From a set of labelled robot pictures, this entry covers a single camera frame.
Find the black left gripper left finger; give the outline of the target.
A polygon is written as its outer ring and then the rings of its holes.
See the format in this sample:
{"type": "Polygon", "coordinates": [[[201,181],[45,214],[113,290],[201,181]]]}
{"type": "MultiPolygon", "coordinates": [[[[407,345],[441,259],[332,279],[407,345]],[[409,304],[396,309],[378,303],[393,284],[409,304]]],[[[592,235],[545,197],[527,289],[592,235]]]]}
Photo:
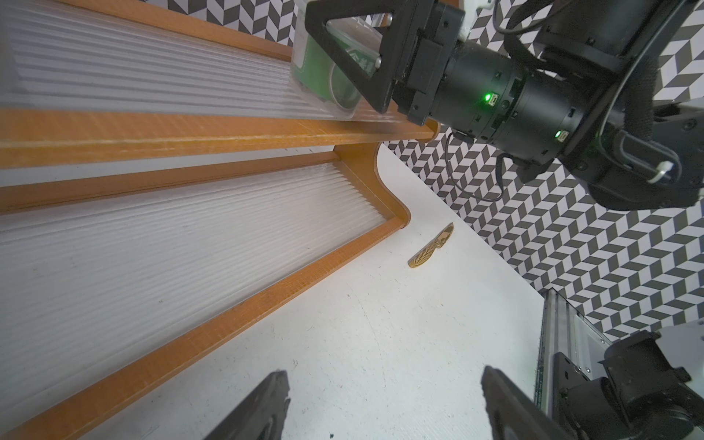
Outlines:
{"type": "Polygon", "coordinates": [[[287,372],[271,372],[205,439],[280,440],[289,391],[287,372]]]}

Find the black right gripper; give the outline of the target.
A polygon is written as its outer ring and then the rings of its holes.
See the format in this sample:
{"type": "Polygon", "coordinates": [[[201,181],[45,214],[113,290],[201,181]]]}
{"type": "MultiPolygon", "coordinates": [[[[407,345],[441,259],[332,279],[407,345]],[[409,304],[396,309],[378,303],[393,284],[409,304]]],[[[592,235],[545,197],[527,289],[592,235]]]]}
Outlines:
{"type": "Polygon", "coordinates": [[[383,114],[393,100],[411,122],[449,126],[465,142],[483,141],[520,165],[559,155],[585,117],[577,88],[516,55],[467,40],[491,1],[312,1],[310,37],[368,104],[383,114]],[[390,15],[379,36],[358,20],[390,15]]]}

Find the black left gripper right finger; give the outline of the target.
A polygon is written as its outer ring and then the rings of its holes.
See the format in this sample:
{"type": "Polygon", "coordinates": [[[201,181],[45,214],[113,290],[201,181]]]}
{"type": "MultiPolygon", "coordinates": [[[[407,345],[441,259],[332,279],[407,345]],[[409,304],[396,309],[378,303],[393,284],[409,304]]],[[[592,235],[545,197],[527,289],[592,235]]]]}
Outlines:
{"type": "Polygon", "coordinates": [[[486,366],[481,377],[492,439],[577,439],[559,413],[548,414],[501,370],[486,366]]]}

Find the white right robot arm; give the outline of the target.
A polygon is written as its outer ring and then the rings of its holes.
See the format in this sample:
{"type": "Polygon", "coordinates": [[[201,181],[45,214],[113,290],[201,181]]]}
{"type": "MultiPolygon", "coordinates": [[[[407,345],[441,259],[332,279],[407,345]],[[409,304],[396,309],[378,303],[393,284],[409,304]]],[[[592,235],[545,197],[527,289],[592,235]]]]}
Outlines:
{"type": "Polygon", "coordinates": [[[529,182],[560,161],[605,208],[686,208],[703,196],[703,113],[654,101],[658,59],[692,1],[527,1],[468,41],[440,1],[313,1],[310,37],[378,112],[434,120],[497,148],[529,182]]]}

